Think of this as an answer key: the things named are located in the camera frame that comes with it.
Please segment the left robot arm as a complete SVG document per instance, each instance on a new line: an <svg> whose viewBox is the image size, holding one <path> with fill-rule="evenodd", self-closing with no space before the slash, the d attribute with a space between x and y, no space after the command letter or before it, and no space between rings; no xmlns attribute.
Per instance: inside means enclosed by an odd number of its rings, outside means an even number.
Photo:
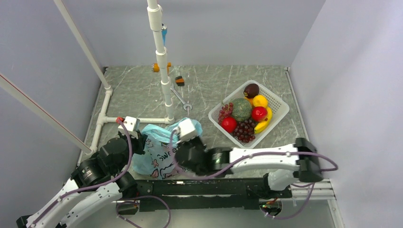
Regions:
<svg viewBox="0 0 403 228"><path fill-rule="evenodd" d="M147 137L139 131L129 138L124 133L118 135L81 162L51 202L35 214L19 217L17 227L74 228L112 201L137 197L137 183L130 173L126 172L115 182L108 181L117 177L128 164L130 149L134 154L145 153ZM52 202L56 205L48 209Z"/></svg>

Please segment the white pvc pipe frame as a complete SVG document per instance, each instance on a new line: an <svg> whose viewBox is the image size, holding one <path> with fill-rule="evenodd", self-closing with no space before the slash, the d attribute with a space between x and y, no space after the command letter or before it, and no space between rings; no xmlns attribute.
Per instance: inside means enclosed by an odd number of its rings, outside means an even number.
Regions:
<svg viewBox="0 0 403 228"><path fill-rule="evenodd" d="M68 12L65 4L61 0L56 0L56 7L61 13L64 21L67 23L74 37L76 38L78 44L86 55L89 63L93 67L96 75L100 79L102 85L105 89L105 98L102 103L101 110L98 114L96 128L93 136L93 140L90 146L86 146L83 141L78 139L70 130L64 127L59 121L57 121L52 115L50 115L47 111L45 111L40 105L34 102L28 95L26 95L22 90L20 90L15 84L13 84L8 78L5 76L0 77L0 86L6 92L8 92L11 96L16 98L19 102L21 102L24 106L26 106L30 111L39 116L42 120L51 125L55 130L59 131L63 136L69 139L73 144L81 149L81 152L87 155L93 154L97 151L98 141L100 137L100 133L102 127L106 123L112 123L115 121L115 118L108 117L106 115L107 108L110 102L110 98L113 94L113 89L111 85L107 82L104 73L102 72L98 62L90 51L87 43L82 37L81 33L78 31L77 26L75 25L70 13ZM165 118L140 118L140 121L143 123L162 123L162 124L171 124L174 121L173 107L172 107L172 99L171 99L171 80L168 76L167 72L167 49L163 45L162 39L162 15L163 9L158 4L156 0L147 1L147 13L150 23L151 31L153 32L154 42L156 47L156 60L157 64L160 67L160 75L161 75L161 86L163 89L164 95L164 105L166 109L167 116Z"/></svg>

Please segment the fake orange in basket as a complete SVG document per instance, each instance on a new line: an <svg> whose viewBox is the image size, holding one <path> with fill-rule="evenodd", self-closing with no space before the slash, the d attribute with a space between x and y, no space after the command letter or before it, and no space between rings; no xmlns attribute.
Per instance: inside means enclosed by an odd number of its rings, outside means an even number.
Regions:
<svg viewBox="0 0 403 228"><path fill-rule="evenodd" d="M252 98L244 97L244 99L246 99L250 103L250 105L253 106L253 99Z"/></svg>

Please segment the red fake pomegranate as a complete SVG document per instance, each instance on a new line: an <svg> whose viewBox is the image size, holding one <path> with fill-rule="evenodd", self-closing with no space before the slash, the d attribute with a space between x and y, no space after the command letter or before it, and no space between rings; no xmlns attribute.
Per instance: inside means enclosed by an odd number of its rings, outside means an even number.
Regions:
<svg viewBox="0 0 403 228"><path fill-rule="evenodd" d="M251 118L256 122L264 121L267 118L268 111L265 107L254 107L251 111Z"/></svg>

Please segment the silver wrench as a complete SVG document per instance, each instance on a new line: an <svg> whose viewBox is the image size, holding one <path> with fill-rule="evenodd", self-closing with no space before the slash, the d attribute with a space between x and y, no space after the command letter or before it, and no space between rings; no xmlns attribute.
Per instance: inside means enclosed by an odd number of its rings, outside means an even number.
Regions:
<svg viewBox="0 0 403 228"><path fill-rule="evenodd" d="M185 111L192 110L192 105L183 98L183 96L175 89L174 86L171 86L171 91L176 95L176 97L183 104L183 108L184 108Z"/></svg>

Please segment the light red fake grapes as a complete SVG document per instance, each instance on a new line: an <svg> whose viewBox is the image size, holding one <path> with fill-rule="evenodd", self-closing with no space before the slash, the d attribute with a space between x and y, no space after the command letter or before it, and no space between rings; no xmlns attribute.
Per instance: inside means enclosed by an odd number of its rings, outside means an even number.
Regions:
<svg viewBox="0 0 403 228"><path fill-rule="evenodd" d="M226 117L229 117L231 115L232 111L233 103L222 104L222 107L219 111L218 123L221 124Z"/></svg>

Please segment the white plastic basket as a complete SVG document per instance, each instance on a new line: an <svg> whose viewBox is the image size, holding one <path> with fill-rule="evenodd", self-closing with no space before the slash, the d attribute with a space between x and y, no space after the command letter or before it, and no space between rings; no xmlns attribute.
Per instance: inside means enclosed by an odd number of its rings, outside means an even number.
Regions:
<svg viewBox="0 0 403 228"><path fill-rule="evenodd" d="M289 112L289 105L249 80L209 112L210 121L241 148L252 149Z"/></svg>

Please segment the yellow fake lemon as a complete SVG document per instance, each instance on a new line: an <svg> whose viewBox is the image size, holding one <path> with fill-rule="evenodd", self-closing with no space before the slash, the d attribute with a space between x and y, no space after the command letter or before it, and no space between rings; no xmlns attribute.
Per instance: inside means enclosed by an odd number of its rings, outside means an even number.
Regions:
<svg viewBox="0 0 403 228"><path fill-rule="evenodd" d="M265 96L263 95L257 95L252 99L252 105L254 107L264 107L267 108L268 107L268 100Z"/></svg>

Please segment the yellow fake banana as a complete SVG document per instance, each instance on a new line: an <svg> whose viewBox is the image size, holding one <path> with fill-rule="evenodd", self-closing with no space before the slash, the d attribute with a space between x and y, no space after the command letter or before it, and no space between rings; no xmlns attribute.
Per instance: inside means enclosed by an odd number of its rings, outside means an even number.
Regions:
<svg viewBox="0 0 403 228"><path fill-rule="evenodd" d="M261 133L262 131L264 131L268 127L268 125L272 119L273 113L272 113L271 108L267 107L266 110L268 112L268 115L266 116L266 118L263 121L258 122L257 125L254 127L255 134L258 134L258 133Z"/></svg>

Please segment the orange black small brush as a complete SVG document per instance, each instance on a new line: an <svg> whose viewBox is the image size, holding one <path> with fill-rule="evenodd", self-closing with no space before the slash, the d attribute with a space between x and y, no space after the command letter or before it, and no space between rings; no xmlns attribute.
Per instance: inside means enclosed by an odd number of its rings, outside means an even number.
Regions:
<svg viewBox="0 0 403 228"><path fill-rule="evenodd" d="M177 86L185 86L185 81L184 78L182 76L177 76L175 78L175 83Z"/></svg>

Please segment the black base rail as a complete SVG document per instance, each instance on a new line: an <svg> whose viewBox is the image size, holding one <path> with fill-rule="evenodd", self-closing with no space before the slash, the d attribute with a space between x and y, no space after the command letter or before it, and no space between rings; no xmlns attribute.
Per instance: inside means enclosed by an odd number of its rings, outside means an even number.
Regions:
<svg viewBox="0 0 403 228"><path fill-rule="evenodd" d="M258 209L260 202L274 198L292 198L291 188L272 191L263 178L230 178L214 180L136 180L125 190L123 200L137 198L140 212L165 209Z"/></svg>

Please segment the dark red fake grapes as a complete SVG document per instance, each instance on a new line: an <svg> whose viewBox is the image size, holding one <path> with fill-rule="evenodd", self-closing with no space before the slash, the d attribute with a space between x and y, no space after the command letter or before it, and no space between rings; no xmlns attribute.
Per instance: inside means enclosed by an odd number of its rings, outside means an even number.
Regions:
<svg viewBox="0 0 403 228"><path fill-rule="evenodd" d="M238 122L232 132L232 136L241 143L249 143L256 138L254 131L255 126L256 122L252 119Z"/></svg>

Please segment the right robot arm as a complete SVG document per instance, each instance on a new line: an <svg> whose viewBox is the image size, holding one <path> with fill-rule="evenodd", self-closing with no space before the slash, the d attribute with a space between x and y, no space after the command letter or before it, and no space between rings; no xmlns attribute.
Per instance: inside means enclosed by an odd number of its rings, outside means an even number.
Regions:
<svg viewBox="0 0 403 228"><path fill-rule="evenodd" d="M193 172L196 180L249 170L270 170L263 176L262 183L262 192L267 197L274 197L297 181L323 180L316 147L305 138L296 138L294 143L275 148L216 147L208 150L196 137L178 144L174 163Z"/></svg>

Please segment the green fake melon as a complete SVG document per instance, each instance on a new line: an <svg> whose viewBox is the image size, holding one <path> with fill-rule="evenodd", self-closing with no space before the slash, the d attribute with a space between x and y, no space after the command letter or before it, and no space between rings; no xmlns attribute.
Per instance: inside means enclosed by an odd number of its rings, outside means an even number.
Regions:
<svg viewBox="0 0 403 228"><path fill-rule="evenodd" d="M236 121L245 121L250 118L252 106L244 98L237 98L231 101L233 103L232 117Z"/></svg>

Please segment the light blue plastic bag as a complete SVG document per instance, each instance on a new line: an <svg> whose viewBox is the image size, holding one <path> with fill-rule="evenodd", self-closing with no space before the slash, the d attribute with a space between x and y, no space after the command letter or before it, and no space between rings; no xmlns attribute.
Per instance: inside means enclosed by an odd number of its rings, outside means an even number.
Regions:
<svg viewBox="0 0 403 228"><path fill-rule="evenodd" d="M177 151L178 136L173 137L173 150L169 150L170 135L186 118L165 128L154 124L148 124L141 134L147 138L144 143L144 154L134 154L132 168L134 172L164 180L178 175L173 163L173 156Z"/></svg>

